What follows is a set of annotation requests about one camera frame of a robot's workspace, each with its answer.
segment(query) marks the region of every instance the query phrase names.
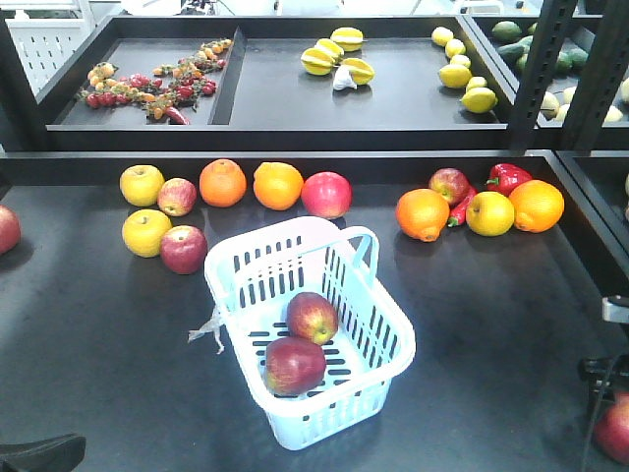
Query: small pepper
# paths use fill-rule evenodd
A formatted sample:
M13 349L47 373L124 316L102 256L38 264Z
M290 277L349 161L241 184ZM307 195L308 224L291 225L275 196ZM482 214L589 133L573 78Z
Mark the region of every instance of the small pepper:
M518 185L532 180L533 176L517 165L501 163L495 164L489 171L489 179L486 181L487 189L498 192L505 197Z
M473 186L470 186L470 189L468 190L465 198L461 202L459 202L457 206L450 210L450 217L447 221L447 225L449 228L453 226L461 226L463 223L465 223L465 213L468 209L468 206L470 205L470 202L477 193L478 191Z

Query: white basket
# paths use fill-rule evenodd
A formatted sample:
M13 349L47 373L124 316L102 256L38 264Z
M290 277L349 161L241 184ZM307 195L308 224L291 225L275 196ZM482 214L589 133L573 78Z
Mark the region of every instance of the white basket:
M350 240L358 237L355 249ZM413 327L375 278L378 247L365 227L339 230L303 216L226 239L207 254L205 279L252 397L288 449L378 413L391 379L413 360ZM280 397L264 385L265 346L288 334L286 305L302 291L334 305L339 331L323 346L328 369L321 385Z

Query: black countertop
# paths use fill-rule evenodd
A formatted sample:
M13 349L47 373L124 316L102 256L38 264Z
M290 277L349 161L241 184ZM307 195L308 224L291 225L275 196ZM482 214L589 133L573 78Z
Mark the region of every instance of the black countertop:
M380 240L378 279L418 351L382 412L302 451L274 439L229 338L187 343L213 302L202 272L170 272L123 245L116 186L14 186L24 239L0 258L0 443L76 432L80 472L578 470L583 357L626 349L561 226L484 238L467 227L410 240L393 209L407 184L355 186L341 225ZM231 208L176 218L219 240L305 214ZM624 470L595 448L592 470Z

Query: red chili pepper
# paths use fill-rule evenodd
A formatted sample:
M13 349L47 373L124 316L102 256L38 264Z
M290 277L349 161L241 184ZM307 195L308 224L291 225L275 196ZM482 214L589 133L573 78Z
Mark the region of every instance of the red chili pepper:
M533 176L517 165L501 163L495 164L489 171L486 181L487 189L499 192L508 197L518 185L532 180Z
M450 217L447 222L448 227L460 226L465 223L465 213L468 209L468 205L477 193L478 191L473 186L470 186L470 190L468 190L465 198L450 210Z
M164 113L177 125L190 125L190 120L174 106L167 106Z

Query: cucumber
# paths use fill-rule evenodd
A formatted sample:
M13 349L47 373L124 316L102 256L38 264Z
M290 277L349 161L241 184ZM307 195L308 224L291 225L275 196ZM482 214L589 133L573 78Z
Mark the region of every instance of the cucumber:
M500 46L496 49L498 55L502 58L502 60L507 63L509 66L513 66L522 54L525 52L525 46L522 44L505 44L504 46Z
M517 41L522 36L522 29L513 22L502 21L493 26L491 34L498 41L509 43Z

